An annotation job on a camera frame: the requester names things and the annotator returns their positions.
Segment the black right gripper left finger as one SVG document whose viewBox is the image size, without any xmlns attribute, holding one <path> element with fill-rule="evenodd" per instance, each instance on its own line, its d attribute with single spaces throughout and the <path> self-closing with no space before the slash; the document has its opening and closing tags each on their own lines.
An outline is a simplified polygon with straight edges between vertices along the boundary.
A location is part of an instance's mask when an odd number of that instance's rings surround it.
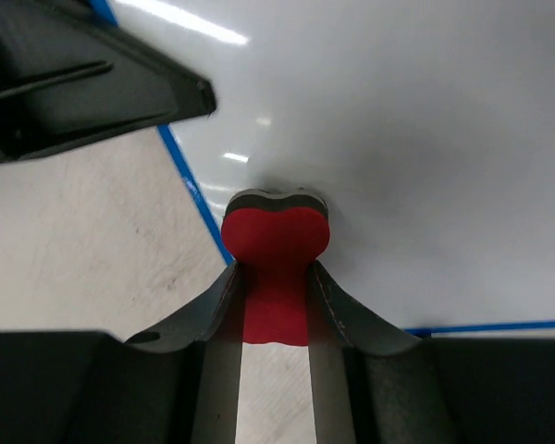
<svg viewBox="0 0 555 444">
<path fill-rule="evenodd" d="M 242 333 L 238 265 L 127 340 L 0 332 L 0 443 L 231 443 Z"/>
</svg>

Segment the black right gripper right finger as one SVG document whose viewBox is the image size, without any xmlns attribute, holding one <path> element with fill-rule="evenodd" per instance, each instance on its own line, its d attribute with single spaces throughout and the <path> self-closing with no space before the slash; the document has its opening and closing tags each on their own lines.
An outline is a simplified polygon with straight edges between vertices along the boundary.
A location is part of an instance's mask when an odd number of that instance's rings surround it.
<svg viewBox="0 0 555 444">
<path fill-rule="evenodd" d="M 307 271 L 320 443 L 555 443 L 555 339 L 420 339 Z"/>
</svg>

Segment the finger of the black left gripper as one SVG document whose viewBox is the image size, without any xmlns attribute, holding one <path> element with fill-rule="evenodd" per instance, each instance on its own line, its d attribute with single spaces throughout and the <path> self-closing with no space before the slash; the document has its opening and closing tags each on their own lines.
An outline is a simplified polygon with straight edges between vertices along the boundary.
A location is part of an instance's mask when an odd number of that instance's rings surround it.
<svg viewBox="0 0 555 444">
<path fill-rule="evenodd" d="M 0 1 L 0 163 L 212 114 L 211 83 L 86 1 Z"/>
</svg>

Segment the red bone-shaped eraser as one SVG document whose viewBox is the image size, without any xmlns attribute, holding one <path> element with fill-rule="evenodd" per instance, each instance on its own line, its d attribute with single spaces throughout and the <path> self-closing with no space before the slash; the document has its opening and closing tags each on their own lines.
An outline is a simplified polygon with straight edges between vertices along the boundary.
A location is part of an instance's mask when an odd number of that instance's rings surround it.
<svg viewBox="0 0 555 444">
<path fill-rule="evenodd" d="M 307 270 L 330 240 L 325 200 L 304 189 L 240 191 L 228 202 L 220 234 L 243 269 L 243 340 L 307 346 Z"/>
</svg>

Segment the blue framed whiteboard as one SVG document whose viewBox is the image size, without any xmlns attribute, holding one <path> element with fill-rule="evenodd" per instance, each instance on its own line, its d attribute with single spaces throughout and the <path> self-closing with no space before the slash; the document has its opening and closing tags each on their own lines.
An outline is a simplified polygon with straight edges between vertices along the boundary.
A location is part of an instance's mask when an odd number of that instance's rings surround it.
<svg viewBox="0 0 555 444">
<path fill-rule="evenodd" d="M 212 236 L 237 191 L 317 191 L 323 264 L 389 321 L 555 329 L 555 1 L 94 8 L 212 82 L 160 129 Z"/>
</svg>

